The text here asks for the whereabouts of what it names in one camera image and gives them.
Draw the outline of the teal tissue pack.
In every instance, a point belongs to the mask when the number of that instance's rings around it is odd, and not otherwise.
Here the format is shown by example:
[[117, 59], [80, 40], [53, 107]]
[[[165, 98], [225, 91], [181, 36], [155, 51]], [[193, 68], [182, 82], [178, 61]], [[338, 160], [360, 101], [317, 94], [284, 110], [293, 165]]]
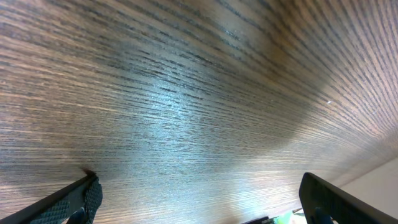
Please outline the teal tissue pack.
[[286, 212], [274, 217], [272, 224], [307, 224], [307, 220], [302, 210], [299, 210], [298, 212]]

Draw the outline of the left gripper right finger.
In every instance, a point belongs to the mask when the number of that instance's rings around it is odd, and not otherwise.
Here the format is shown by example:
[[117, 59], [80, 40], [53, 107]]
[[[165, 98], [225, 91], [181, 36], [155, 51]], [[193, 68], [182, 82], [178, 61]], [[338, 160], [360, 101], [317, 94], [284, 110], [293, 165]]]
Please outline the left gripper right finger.
[[310, 172], [302, 177], [299, 199], [309, 224], [397, 224], [396, 218]]

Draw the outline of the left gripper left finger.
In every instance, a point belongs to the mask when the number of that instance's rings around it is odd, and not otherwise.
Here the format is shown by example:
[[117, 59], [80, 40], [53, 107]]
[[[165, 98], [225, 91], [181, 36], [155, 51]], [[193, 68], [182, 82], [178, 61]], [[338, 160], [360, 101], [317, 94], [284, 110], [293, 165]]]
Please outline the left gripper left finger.
[[4, 224], [93, 224], [103, 199], [94, 173], [1, 220]]

